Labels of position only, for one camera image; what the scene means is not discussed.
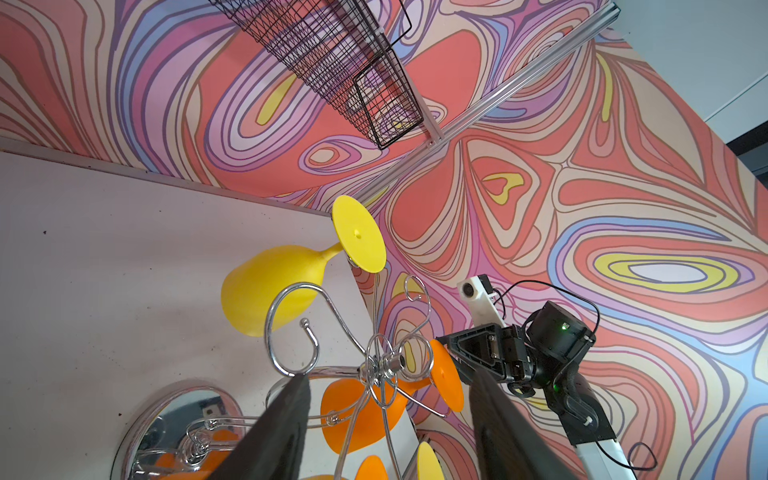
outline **metal extrusion bar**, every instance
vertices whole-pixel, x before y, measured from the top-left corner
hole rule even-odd
[[[445,128],[441,138],[431,139],[418,146],[396,166],[390,168],[366,185],[354,197],[363,205],[367,205],[390,184],[418,167],[430,154],[444,147],[451,139],[483,118],[529,82],[545,73],[549,68],[555,66],[563,58],[566,58],[597,36],[601,31],[605,30],[616,21],[620,12],[621,10],[613,2],[603,6],[574,28],[562,40],[554,44],[553,47],[531,60],[518,73],[514,74],[490,94],[483,97],[478,103],[470,106],[463,114],[451,121]]]

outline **yellow swirl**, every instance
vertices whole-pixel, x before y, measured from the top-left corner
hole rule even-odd
[[[706,257],[604,253],[595,260],[594,267],[612,280],[668,293],[712,292],[728,288],[739,279],[739,272],[731,265]],[[640,275],[640,269],[656,274]],[[698,278],[681,278],[674,275],[675,271],[697,271]]]

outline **metal hook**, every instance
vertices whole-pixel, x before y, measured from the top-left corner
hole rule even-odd
[[[302,288],[315,290],[317,293],[323,296],[323,298],[326,300],[326,303],[328,304],[328,307],[331,309],[331,312],[333,312],[333,315],[336,317],[336,321],[339,322],[339,325],[341,325],[341,328],[344,330],[344,333],[346,333],[347,338],[349,338],[349,341],[354,343],[357,349],[360,351],[360,353],[365,355],[366,350],[362,347],[362,345],[360,345],[360,342],[357,341],[357,339],[352,334],[352,332],[349,331],[349,327],[346,325],[346,323],[344,323],[344,320],[341,318],[341,315],[339,314],[339,310],[337,310],[336,306],[333,305],[333,301],[331,300],[331,297],[328,295],[328,293],[320,285],[316,285],[315,283],[299,282],[299,283],[294,283],[293,285],[289,285],[285,287],[282,292],[278,293],[275,299],[272,300],[272,305],[270,305],[270,309],[266,312],[266,321],[264,322],[264,339],[266,340],[266,352],[267,354],[269,354],[270,360],[272,360],[272,364],[275,366],[275,369],[277,369],[277,371],[282,373],[283,375],[289,376],[289,377],[293,377],[296,375],[304,375],[304,374],[307,374],[313,368],[315,368],[315,365],[317,364],[317,360],[320,356],[320,345],[317,342],[317,337],[315,337],[315,333],[310,328],[310,321],[306,318],[301,319],[300,325],[306,332],[306,335],[310,338],[310,341],[312,342],[312,359],[310,360],[310,363],[307,366],[299,370],[292,370],[292,369],[286,368],[285,366],[280,364],[280,362],[277,360],[277,357],[275,356],[275,352],[272,350],[272,323],[275,320],[275,313],[277,313],[277,308],[280,306],[280,303],[282,303],[287,296],[289,296],[292,292]]]
[[[421,323],[419,324],[419,326],[417,326],[417,327],[416,327],[416,328],[415,328],[415,329],[414,329],[414,330],[413,330],[411,333],[409,333],[409,334],[408,334],[408,335],[405,337],[405,339],[404,339],[404,340],[407,340],[407,339],[410,339],[411,337],[413,337],[413,336],[414,336],[414,335],[415,335],[415,334],[416,334],[416,333],[417,333],[419,330],[421,330],[421,329],[422,329],[422,327],[423,327],[424,325],[426,325],[427,323],[429,323],[429,319],[430,319],[430,317],[432,316],[432,298],[430,298],[430,296],[429,296],[429,291],[427,290],[427,286],[424,284],[424,282],[422,282],[422,279],[418,278],[418,277],[417,277],[417,276],[415,276],[415,275],[408,275],[408,276],[406,277],[406,281],[405,281],[405,283],[403,284],[403,288],[405,288],[405,290],[406,290],[406,298],[407,298],[409,301],[411,301],[411,302],[415,302],[416,300],[421,300],[421,299],[422,299],[422,296],[421,296],[421,294],[417,295],[416,297],[412,297],[412,296],[411,296],[411,292],[408,290],[408,280],[410,280],[410,279],[412,279],[412,278],[414,279],[414,281],[416,281],[416,283],[419,285],[419,288],[421,288],[421,289],[422,289],[422,292],[423,292],[423,293],[424,293],[424,295],[426,295],[426,297],[427,297],[427,300],[424,300],[424,301],[426,302],[426,304],[427,304],[427,316],[426,316],[426,318],[424,319],[424,321],[423,321],[423,322],[421,322]]]

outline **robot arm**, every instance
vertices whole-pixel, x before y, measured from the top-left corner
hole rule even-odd
[[[523,326],[507,326],[495,308],[493,297],[498,294],[487,276],[460,282],[458,291],[475,327],[439,337],[438,341],[454,356],[462,381],[474,385],[478,372],[483,372],[479,375],[484,381],[506,384],[508,391],[520,398],[533,396],[535,389],[542,389],[590,480],[634,480],[633,467],[627,463],[600,402],[578,373],[579,363],[596,340],[599,311],[594,330],[553,302],[533,312]],[[502,395],[498,388],[495,391]],[[514,408],[504,395],[502,398],[506,408]],[[495,405],[501,408],[498,401]],[[474,405],[472,414],[477,429]],[[507,433],[514,435],[517,428],[512,423]]]

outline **colorful swirl pattern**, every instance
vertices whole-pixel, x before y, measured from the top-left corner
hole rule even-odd
[[[411,0],[396,50],[446,124],[601,3]],[[390,38],[407,28],[399,2],[369,4]],[[0,0],[0,135],[318,210],[424,141],[377,151],[207,0]],[[427,336],[471,325],[455,291],[468,276],[550,281],[601,308],[581,369],[621,442],[657,453],[646,478],[766,477],[768,192],[613,32],[369,208],[389,262],[356,275],[378,331],[423,318],[406,273],[432,293]],[[508,315],[545,300],[594,321],[523,286]],[[411,345],[409,368],[424,358]],[[434,389],[418,396],[448,411]],[[516,405],[584,476],[543,399]],[[450,478],[477,478],[468,407],[409,412]]]
[[[660,467],[644,478],[765,478],[768,191],[612,31],[372,210],[389,263],[377,280],[359,273],[359,285],[381,333],[397,338],[423,319],[402,295],[406,272],[432,293],[428,336],[471,326],[456,291],[468,276],[487,273],[502,289],[551,282],[601,309],[581,371],[621,443],[656,452]],[[594,322],[588,306],[526,286],[507,298],[508,318],[521,323],[545,300]],[[447,412],[433,390],[419,398]],[[512,400],[585,477],[543,397]],[[453,478],[477,478],[465,469],[475,460],[468,410],[410,413],[436,435]]]
[[[445,124],[601,1],[411,0],[396,50]],[[261,197],[327,208],[425,140],[379,152],[208,0],[0,0],[0,45],[3,136]]]

